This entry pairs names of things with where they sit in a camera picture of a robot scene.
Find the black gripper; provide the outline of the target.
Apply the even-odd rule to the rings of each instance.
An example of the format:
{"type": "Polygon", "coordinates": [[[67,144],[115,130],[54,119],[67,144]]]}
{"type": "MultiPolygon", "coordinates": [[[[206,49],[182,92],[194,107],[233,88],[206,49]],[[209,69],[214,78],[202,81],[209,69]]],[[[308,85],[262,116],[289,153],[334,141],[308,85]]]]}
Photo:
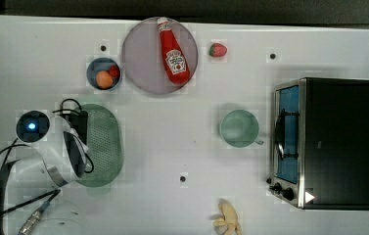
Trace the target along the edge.
{"type": "Polygon", "coordinates": [[[65,115],[65,119],[69,122],[71,128],[73,128],[80,140],[87,143],[87,127],[88,127],[88,114],[85,111],[81,111],[78,115],[70,113],[65,115]]]}

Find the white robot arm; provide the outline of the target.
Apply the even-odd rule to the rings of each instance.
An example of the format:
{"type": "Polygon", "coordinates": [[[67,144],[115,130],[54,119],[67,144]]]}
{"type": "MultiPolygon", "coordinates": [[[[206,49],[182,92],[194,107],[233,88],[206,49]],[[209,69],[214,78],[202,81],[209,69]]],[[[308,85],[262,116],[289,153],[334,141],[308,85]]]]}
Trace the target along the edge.
{"type": "Polygon", "coordinates": [[[0,170],[1,197],[10,205],[42,196],[82,177],[88,147],[62,117],[23,114],[16,126],[23,142],[17,158],[0,170]]]}

